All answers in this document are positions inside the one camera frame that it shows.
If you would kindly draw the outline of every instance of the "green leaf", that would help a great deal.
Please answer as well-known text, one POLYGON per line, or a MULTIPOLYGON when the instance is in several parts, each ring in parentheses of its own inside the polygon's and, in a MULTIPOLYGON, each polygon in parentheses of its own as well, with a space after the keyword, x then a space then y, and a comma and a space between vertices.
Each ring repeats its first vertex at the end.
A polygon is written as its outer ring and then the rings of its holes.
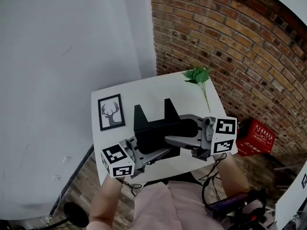
POLYGON ((209 78, 208 73, 207 73, 206 71, 204 71, 204 72, 198 74, 198 75, 196 76, 196 79, 195 79, 195 80, 196 80, 196 82, 205 82, 205 81, 208 80, 208 78, 209 78))
POLYGON ((201 70, 199 68, 194 68, 193 79, 196 80, 196 76, 200 74, 201 70))
POLYGON ((184 82, 190 82, 190 83, 195 83, 195 84, 197 84, 197 82, 196 82, 194 79, 191 79, 191 80, 184 80, 184 82))
POLYGON ((193 79, 193 70, 186 71, 183 73, 183 75, 188 79, 193 79))

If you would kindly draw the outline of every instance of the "person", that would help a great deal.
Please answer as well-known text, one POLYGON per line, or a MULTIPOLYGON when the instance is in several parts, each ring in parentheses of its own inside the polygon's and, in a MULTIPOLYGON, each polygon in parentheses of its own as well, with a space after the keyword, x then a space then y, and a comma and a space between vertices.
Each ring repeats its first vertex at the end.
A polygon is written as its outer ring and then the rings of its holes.
MULTIPOLYGON (((221 155, 214 155, 215 161, 221 155)), ((227 197, 250 191, 246 176, 231 153, 217 164, 222 186, 227 197)), ((122 183, 109 175, 92 200, 90 223, 87 230, 112 230, 122 183)), ((191 173, 147 183, 135 197, 132 230, 224 230, 230 227, 227 220, 217 221, 205 211, 201 197, 202 185, 191 173)), ((261 207, 254 201, 244 207, 250 213, 261 207)), ((266 228, 274 222, 265 214, 266 228)))

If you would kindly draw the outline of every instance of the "pink shirt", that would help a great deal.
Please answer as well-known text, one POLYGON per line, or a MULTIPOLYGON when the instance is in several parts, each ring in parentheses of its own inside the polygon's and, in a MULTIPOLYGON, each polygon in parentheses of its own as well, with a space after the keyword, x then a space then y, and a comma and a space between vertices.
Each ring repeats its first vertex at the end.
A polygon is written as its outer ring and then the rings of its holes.
MULTIPOLYGON (((169 181, 144 187, 135 198, 134 221, 131 230, 224 230, 231 224, 228 219, 219 222, 204 209, 202 187, 193 183, 169 181)), ((259 201, 247 205, 244 213, 261 207, 259 201)), ((271 215, 265 215, 273 222, 271 215)), ((87 230, 112 230, 103 222, 93 221, 87 230)))

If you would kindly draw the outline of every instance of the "deer antler picture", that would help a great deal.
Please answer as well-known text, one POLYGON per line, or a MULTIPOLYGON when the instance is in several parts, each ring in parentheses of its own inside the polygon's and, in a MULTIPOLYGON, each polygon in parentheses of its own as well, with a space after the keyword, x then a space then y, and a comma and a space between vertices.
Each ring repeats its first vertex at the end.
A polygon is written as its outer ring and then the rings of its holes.
POLYGON ((120 95, 98 101, 100 130, 124 126, 125 121, 121 108, 120 95))

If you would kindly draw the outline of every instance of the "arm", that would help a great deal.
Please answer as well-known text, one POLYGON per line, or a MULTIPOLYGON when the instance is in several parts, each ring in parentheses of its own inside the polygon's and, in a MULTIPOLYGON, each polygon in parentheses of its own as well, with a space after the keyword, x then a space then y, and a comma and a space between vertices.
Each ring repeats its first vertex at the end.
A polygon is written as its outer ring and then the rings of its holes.
MULTIPOLYGON (((250 191, 247 177, 238 167, 233 155, 227 152, 227 157, 217 165, 219 175, 222 181, 223 189, 227 197, 237 193, 250 191)), ((221 154, 214 155, 214 160, 221 157, 221 154)))
POLYGON ((109 174, 94 196, 90 209, 90 222, 101 221, 110 227, 118 205, 122 183, 109 174))

